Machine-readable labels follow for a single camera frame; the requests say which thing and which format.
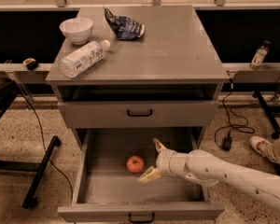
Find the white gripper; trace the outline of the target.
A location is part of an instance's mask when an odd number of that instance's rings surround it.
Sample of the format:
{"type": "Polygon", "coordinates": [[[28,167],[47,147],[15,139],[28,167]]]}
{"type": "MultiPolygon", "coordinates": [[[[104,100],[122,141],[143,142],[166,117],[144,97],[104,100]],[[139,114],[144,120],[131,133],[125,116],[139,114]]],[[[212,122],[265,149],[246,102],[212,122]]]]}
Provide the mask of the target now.
{"type": "Polygon", "coordinates": [[[185,176],[189,173],[187,161],[189,155],[186,153],[176,152],[167,147],[157,138],[153,139],[155,148],[159,153],[156,160],[157,168],[150,166],[140,177],[138,181],[148,183],[161,178],[163,175],[185,176]]]}

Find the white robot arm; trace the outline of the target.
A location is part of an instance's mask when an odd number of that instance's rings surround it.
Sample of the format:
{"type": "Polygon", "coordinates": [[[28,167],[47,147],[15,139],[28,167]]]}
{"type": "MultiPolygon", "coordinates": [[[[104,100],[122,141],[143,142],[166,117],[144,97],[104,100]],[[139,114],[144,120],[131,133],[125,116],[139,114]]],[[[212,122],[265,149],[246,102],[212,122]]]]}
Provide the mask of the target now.
{"type": "Polygon", "coordinates": [[[212,187],[224,182],[280,212],[280,176],[232,164],[213,154],[194,149],[181,153],[153,139],[158,152],[156,166],[150,166],[139,181],[147,183],[162,176],[179,176],[187,181],[212,187]]]}

